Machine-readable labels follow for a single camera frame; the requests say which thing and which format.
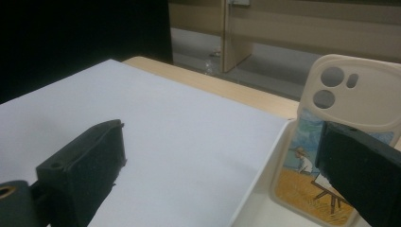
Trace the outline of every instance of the phone case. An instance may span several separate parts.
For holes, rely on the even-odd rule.
[[[275,200],[321,225],[355,223],[357,211],[315,165],[323,121],[365,131],[394,146],[401,131],[400,97],[399,64],[339,55],[317,60],[273,180]]]

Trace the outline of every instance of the cartoon figure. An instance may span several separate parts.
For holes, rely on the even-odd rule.
[[[290,150],[295,151],[295,157],[300,160],[297,172],[305,175],[310,175],[312,173],[312,163],[306,158],[309,155],[306,150],[302,147],[291,148]]]

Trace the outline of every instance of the round hole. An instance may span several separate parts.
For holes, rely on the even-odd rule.
[[[335,87],[344,80],[344,72],[338,67],[324,69],[321,76],[322,83],[327,87]]]
[[[15,186],[2,186],[0,187],[0,200],[11,195],[15,191]]]
[[[348,88],[355,88],[357,86],[357,79],[359,78],[358,74],[351,74],[347,80],[347,87]]]
[[[313,103],[321,109],[332,107],[335,101],[334,94],[327,90],[321,90],[313,96]]]

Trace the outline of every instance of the white sheet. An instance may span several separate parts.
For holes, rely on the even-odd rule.
[[[90,226],[226,226],[286,119],[105,61],[0,106],[0,182],[119,118],[127,165]]]

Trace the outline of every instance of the tan surface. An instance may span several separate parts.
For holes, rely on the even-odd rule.
[[[299,104],[297,101],[143,57],[131,58],[124,61],[124,63],[206,92],[227,97],[270,114],[287,119],[297,117]],[[398,141],[395,148],[401,150],[401,140]]]

